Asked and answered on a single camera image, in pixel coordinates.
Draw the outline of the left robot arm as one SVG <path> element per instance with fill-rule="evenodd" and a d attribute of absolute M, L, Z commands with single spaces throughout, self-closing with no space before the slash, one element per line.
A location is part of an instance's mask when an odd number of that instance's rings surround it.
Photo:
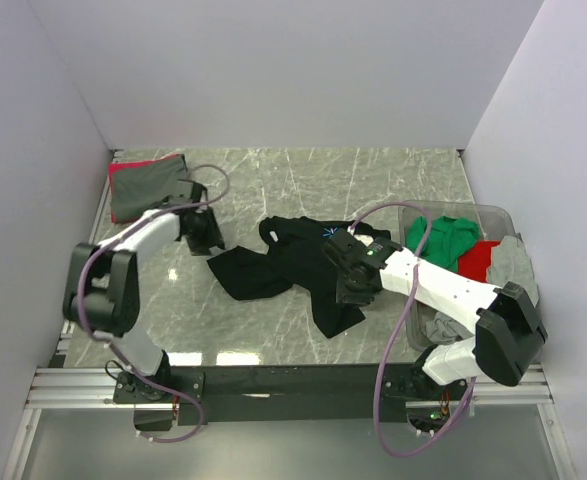
<path fill-rule="evenodd" d="M 122 232 L 72 251 L 62 311 L 96 343 L 109 349 L 123 370 L 119 383 L 159 402 L 175 391 L 168 354 L 137 324 L 139 270 L 164 247 L 182 240 L 194 256 L 223 250 L 224 240 L 208 189 L 180 180 L 175 192 L 137 214 Z"/>

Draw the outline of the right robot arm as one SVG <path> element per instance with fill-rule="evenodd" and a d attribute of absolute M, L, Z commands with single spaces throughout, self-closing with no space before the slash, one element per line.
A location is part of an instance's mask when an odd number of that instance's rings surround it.
<path fill-rule="evenodd" d="M 527 291 L 515 283 L 498 287 L 466 279 L 391 240 L 365 244 L 346 230 L 330 237 L 322 251 L 338 271 L 337 302 L 367 305 L 378 292 L 390 291 L 451 317 L 470 333 L 431 348 L 415 363 L 412 387 L 422 398 L 478 375 L 515 387 L 548 338 Z"/>

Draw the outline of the black t-shirt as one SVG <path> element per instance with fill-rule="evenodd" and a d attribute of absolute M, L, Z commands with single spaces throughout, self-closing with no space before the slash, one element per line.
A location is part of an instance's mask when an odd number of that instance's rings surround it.
<path fill-rule="evenodd" d="M 207 263 L 226 293 L 238 301 L 272 298 L 295 285 L 305 289 L 315 325 L 331 339 L 365 320 L 359 308 L 336 302 L 337 268 L 322 252 L 330 237 L 353 224 L 268 217 L 258 225 L 266 253 L 237 246 Z"/>

